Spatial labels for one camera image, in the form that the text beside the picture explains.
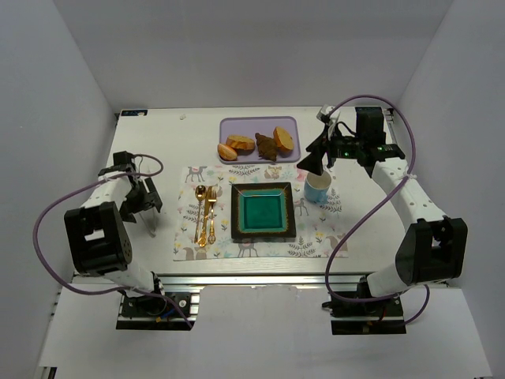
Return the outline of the metal serving tongs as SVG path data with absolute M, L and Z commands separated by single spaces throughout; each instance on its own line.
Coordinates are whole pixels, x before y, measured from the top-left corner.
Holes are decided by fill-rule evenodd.
M 137 170 L 139 172 L 142 172 L 142 165 L 144 162 L 144 157 L 143 156 L 138 156 L 136 158 L 137 162 Z M 140 217 L 141 221 L 143 222 L 149 236 L 151 238 L 156 237 L 156 232 L 157 232 L 157 215 L 155 208 L 151 208 L 147 211 L 142 211 L 138 214 Z

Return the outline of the brown chocolate croissant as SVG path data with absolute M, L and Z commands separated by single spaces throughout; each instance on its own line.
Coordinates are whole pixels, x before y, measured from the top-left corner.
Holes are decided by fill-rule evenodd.
M 275 162 L 277 160 L 277 144 L 272 137 L 255 133 L 256 145 L 259 156 L 263 159 Z

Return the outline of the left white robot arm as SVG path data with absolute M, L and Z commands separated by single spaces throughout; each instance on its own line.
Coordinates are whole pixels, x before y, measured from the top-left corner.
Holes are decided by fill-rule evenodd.
M 163 202 L 150 176 L 142 179 L 130 152 L 113 154 L 113 165 L 99 172 L 100 184 L 90 197 L 64 215 L 66 233 L 77 272 L 104 277 L 130 297 L 139 289 L 161 295 L 163 289 L 154 272 L 133 259 L 133 248 L 125 229 L 135 215 L 161 211 Z

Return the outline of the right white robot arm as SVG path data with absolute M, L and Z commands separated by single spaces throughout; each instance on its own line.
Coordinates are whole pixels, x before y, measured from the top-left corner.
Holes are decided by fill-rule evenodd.
M 297 166 L 322 174 L 325 159 L 330 165 L 337 159 L 355 160 L 385 192 L 402 221 L 406 234 L 394 261 L 361 280 L 357 300 L 383 300 L 418 284 L 460 277 L 468 236 L 465 221 L 436 206 L 410 173 L 404 152 L 387 143 L 381 108 L 356 107 L 355 112 L 356 129 L 344 135 L 339 130 L 339 111 L 321 107 L 316 117 L 324 124 L 323 132 Z

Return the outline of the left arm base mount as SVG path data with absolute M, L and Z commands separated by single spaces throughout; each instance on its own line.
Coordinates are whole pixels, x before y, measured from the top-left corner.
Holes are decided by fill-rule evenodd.
M 140 296 L 129 298 L 122 295 L 117 330 L 136 331 L 190 331 L 196 321 L 200 304 L 201 287 L 169 286 L 165 296 L 172 299 L 188 318 L 188 325 L 175 307 L 166 300 Z

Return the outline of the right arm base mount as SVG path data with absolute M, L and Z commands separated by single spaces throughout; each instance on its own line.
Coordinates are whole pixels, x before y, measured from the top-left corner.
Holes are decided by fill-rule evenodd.
M 328 295 L 321 308 L 330 314 L 334 336 L 385 336 L 406 334 L 401 299 L 394 297 L 367 302 L 371 298 L 368 274 L 329 275 L 325 283 Z

